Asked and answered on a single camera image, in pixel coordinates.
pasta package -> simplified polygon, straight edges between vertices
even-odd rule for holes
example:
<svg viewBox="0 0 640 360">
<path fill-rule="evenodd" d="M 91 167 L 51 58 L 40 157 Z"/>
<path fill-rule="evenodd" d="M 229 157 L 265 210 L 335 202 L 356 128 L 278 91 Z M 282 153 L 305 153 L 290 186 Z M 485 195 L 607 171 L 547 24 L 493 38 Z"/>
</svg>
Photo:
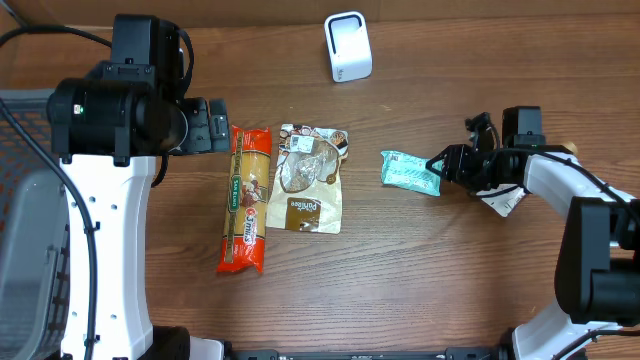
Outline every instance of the pasta package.
<svg viewBox="0 0 640 360">
<path fill-rule="evenodd" d="M 233 126 L 229 198 L 218 272 L 249 266 L 262 272 L 269 198 L 271 131 Z"/>
<path fill-rule="evenodd" d="M 335 129 L 284 124 L 267 226 L 337 234 L 342 221 L 340 165 L 348 134 Z"/>
</svg>

green label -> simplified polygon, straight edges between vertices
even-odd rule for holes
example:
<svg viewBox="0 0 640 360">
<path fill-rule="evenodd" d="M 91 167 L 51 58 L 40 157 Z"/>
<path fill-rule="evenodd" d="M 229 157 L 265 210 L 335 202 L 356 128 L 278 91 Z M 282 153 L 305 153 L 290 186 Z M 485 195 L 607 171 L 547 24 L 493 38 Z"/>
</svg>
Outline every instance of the green label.
<svg viewBox="0 0 640 360">
<path fill-rule="evenodd" d="M 242 189 L 242 178 L 234 175 L 231 178 L 231 188 L 229 189 L 229 211 L 236 212 L 240 207 L 240 190 Z"/>
</svg>

white sticker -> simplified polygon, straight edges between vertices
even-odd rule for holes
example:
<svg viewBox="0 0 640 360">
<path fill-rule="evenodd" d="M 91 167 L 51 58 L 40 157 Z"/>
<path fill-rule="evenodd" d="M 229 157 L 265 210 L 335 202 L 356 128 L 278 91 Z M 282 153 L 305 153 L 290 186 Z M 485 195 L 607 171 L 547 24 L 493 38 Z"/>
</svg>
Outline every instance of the white sticker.
<svg viewBox="0 0 640 360">
<path fill-rule="evenodd" d="M 313 150 L 313 140 L 313 136 L 292 135 L 289 150 L 309 154 Z"/>
</svg>

orange package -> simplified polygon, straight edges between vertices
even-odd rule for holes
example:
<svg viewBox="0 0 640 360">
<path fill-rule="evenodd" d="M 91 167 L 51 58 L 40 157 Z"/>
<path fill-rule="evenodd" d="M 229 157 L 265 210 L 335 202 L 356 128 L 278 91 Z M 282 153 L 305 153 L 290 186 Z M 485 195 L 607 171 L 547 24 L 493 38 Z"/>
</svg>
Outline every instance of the orange package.
<svg viewBox="0 0 640 360">
<path fill-rule="evenodd" d="M 269 200 L 271 131 L 233 126 L 229 199 L 218 272 L 255 266 L 262 272 Z"/>
</svg>

light blue package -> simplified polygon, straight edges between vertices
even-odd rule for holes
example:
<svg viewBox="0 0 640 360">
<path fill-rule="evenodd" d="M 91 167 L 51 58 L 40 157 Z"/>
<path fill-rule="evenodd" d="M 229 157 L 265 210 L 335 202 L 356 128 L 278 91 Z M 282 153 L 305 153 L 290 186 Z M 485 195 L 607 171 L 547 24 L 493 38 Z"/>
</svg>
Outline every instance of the light blue package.
<svg viewBox="0 0 640 360">
<path fill-rule="evenodd" d="M 423 194 L 440 196 L 440 177 L 425 168 L 429 159 L 421 159 L 399 151 L 383 151 L 382 183 Z M 433 164 L 442 170 L 442 160 Z"/>
</svg>

